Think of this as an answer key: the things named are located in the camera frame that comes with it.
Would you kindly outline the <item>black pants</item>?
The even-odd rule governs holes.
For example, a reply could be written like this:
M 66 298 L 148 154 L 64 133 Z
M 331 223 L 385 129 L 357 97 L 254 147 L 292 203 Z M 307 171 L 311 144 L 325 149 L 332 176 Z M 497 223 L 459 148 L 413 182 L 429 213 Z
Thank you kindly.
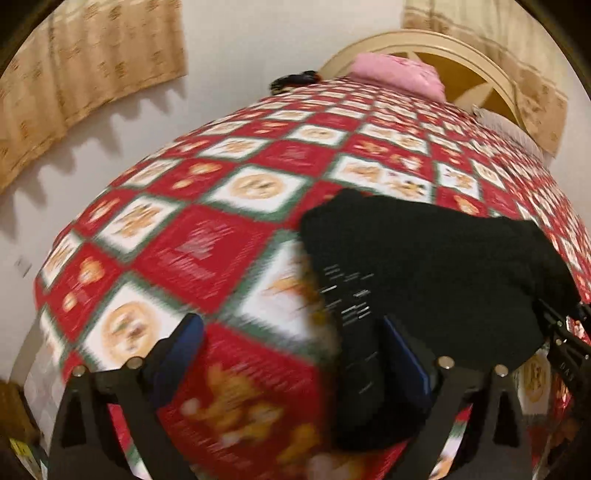
M 581 300 L 531 221 L 344 189 L 305 212 L 298 234 L 339 334 L 329 430 L 344 451 L 414 437 L 427 412 L 403 378 L 387 317 L 437 357 L 516 369 L 547 339 L 538 301 L 574 316 Z

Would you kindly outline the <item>striped pillow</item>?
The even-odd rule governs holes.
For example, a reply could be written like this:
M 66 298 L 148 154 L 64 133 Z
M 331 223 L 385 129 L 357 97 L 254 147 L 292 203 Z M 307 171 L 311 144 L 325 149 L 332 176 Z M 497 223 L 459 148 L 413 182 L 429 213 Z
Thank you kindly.
M 520 146 L 524 151 L 534 156 L 537 160 L 541 162 L 544 161 L 542 149 L 517 124 L 500 114 L 484 108 L 479 108 L 476 105 L 472 107 L 472 112 L 476 119 L 485 127 L 495 131 L 505 140 L 512 141 L 516 145 Z

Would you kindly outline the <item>red patchwork teddy bedspread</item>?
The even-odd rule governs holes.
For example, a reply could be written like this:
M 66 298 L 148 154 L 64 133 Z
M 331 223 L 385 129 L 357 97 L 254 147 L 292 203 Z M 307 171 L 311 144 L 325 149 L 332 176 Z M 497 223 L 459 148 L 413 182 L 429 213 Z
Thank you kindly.
M 35 282 L 42 360 L 58 379 L 146 357 L 182 318 L 204 340 L 156 411 L 193 479 L 388 479 L 412 437 L 332 443 L 339 334 L 298 234 L 305 212 L 353 189 L 535 223 L 581 300 L 563 316 L 590 346 L 590 238 L 546 167 L 450 104 L 351 76 L 239 109 L 114 179 L 55 239 Z M 531 477 L 590 474 L 590 395 L 547 359 L 514 382 Z

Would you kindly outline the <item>beige curtain behind headboard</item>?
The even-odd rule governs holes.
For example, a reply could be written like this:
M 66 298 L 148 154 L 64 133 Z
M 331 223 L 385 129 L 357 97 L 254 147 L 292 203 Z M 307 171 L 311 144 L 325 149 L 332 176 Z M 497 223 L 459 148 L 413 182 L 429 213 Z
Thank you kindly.
M 456 38 L 487 56 L 513 82 L 526 132 L 545 152 L 558 153 L 568 111 L 566 60 L 549 33 L 518 2 L 407 1 L 402 26 Z

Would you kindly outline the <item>pink folded blanket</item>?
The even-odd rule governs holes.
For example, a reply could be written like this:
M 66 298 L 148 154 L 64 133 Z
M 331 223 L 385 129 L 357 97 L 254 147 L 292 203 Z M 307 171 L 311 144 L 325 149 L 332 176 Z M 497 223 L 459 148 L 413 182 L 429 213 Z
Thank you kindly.
M 437 70 L 422 61 L 391 54 L 360 53 L 349 67 L 349 76 L 445 103 L 445 86 Z

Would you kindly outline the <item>cream wooden headboard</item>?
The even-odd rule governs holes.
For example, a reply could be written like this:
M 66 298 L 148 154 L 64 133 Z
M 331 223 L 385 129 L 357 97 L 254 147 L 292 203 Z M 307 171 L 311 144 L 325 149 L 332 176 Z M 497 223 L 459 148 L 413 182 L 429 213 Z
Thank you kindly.
M 474 106 L 504 116 L 519 127 L 515 83 L 490 58 L 453 37 L 426 30 L 403 29 L 370 36 L 345 47 L 320 69 L 324 79 L 349 73 L 356 55 L 390 54 L 433 66 L 449 102 L 470 111 Z

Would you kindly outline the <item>black object at bedside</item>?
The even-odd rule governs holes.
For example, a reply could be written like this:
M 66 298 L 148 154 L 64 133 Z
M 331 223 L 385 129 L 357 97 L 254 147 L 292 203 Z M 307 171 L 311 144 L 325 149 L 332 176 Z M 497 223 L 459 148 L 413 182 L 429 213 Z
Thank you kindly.
M 321 75 L 314 70 L 286 75 L 270 83 L 270 94 L 273 96 L 280 95 L 321 81 Z

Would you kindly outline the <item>beige curtain side window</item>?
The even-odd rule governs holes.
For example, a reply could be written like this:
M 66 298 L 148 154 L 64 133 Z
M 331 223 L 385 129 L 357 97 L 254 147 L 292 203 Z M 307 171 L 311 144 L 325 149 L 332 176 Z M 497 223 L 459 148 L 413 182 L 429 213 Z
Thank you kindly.
M 102 105 L 186 72 L 180 2 L 64 2 L 1 76 L 1 186 Z

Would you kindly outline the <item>white wall socket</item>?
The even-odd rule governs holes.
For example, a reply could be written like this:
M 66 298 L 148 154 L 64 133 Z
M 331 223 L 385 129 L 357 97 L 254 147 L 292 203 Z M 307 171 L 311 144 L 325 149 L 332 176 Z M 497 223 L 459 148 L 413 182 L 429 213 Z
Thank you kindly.
M 21 278 L 24 278 L 32 267 L 32 263 L 24 256 L 19 256 L 15 262 L 14 267 Z

